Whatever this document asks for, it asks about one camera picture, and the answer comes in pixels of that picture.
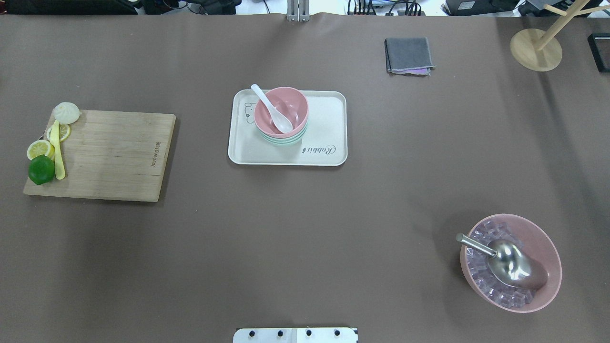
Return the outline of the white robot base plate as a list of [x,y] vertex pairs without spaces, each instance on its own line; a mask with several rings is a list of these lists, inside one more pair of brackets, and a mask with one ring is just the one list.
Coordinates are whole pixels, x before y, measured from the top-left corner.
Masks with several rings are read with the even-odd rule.
[[357,328],[286,327],[240,328],[233,335],[233,343],[357,343]]

